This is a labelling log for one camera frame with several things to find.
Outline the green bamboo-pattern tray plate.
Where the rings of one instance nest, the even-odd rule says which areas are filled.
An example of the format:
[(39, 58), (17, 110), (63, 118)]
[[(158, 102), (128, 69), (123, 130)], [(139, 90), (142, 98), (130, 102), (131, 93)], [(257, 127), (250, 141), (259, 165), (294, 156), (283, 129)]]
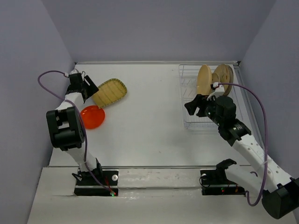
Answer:
[(104, 108), (124, 98), (127, 92), (121, 80), (112, 78), (98, 86), (98, 91), (92, 95), (92, 100), (99, 108)]

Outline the peach round plate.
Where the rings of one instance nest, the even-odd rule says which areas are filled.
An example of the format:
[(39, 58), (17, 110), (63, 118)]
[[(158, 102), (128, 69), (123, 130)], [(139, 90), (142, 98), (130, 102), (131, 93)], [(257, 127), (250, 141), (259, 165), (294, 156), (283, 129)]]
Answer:
[(202, 65), (197, 76), (197, 94), (209, 95), (211, 91), (212, 72), (208, 65)]

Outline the small cream calligraphy plate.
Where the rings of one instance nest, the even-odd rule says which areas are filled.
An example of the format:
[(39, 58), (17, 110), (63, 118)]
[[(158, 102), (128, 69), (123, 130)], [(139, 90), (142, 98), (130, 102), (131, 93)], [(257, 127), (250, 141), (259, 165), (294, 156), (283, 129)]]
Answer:
[(216, 83), (216, 82), (218, 82), (218, 83), (223, 83), (224, 82), (222, 73), (214, 72), (212, 74), (212, 83)]

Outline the beige bird-pattern plate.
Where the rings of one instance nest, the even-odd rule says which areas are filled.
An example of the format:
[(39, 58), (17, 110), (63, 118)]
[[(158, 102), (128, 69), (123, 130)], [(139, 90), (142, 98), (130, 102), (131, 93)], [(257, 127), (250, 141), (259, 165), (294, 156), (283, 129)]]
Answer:
[(233, 70), (229, 65), (220, 64), (215, 70), (216, 73), (220, 78), (220, 83), (230, 83), (234, 82), (234, 74)]

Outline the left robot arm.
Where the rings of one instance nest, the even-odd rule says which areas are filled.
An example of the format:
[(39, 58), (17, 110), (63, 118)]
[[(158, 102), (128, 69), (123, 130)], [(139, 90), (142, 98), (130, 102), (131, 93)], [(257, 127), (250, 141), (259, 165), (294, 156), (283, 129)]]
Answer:
[(98, 159), (87, 150), (86, 129), (79, 111), (95, 93), (96, 86), (89, 76), (77, 69), (64, 76), (70, 81), (64, 99), (58, 108), (46, 113), (51, 143), (78, 164), (79, 172), (73, 174), (76, 180), (103, 185), (104, 173)]

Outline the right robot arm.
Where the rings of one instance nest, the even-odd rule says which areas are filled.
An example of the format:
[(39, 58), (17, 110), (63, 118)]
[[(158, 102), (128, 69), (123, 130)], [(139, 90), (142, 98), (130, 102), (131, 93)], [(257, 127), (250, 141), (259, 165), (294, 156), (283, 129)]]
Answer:
[(198, 94), (185, 103), (189, 115), (208, 117), (220, 136), (252, 166), (264, 183), (262, 205), (274, 219), (280, 219), (299, 206), (299, 180), (278, 167), (266, 156), (247, 126), (236, 118), (236, 105), (228, 96), (212, 97)]

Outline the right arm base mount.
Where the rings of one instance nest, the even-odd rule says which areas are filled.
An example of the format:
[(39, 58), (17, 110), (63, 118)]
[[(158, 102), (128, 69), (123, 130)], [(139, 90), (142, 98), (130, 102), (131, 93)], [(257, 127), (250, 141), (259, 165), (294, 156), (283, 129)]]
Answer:
[(245, 195), (245, 189), (226, 177), (226, 170), (237, 164), (232, 159), (226, 159), (216, 165), (215, 169), (200, 171), (199, 183), (203, 196)]

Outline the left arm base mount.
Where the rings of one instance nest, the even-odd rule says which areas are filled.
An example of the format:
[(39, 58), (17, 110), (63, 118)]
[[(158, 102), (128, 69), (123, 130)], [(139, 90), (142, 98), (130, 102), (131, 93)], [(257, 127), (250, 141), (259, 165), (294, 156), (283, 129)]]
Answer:
[(75, 178), (74, 195), (76, 196), (118, 196), (119, 170), (104, 169), (102, 175), (94, 174), (96, 181), (90, 173), (83, 175), (78, 169), (72, 173)]

